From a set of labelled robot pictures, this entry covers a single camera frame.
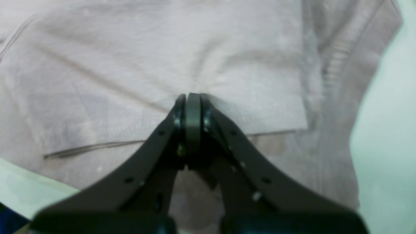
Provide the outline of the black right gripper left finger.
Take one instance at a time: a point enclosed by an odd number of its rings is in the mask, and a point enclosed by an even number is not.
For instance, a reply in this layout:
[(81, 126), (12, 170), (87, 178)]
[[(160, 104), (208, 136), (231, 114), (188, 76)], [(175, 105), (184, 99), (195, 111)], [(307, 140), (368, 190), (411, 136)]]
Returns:
[(183, 162), (186, 95), (181, 94), (144, 144), (112, 173), (41, 210), (30, 234), (176, 234), (168, 216), (173, 183)]

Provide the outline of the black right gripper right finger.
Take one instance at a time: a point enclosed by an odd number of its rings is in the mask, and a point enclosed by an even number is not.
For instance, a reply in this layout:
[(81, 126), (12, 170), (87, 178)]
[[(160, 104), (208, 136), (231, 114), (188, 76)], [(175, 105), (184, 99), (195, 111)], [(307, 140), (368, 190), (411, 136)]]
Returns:
[(206, 94), (186, 101), (186, 161), (211, 176), (225, 208), (222, 234), (366, 234), (360, 216), (273, 166)]

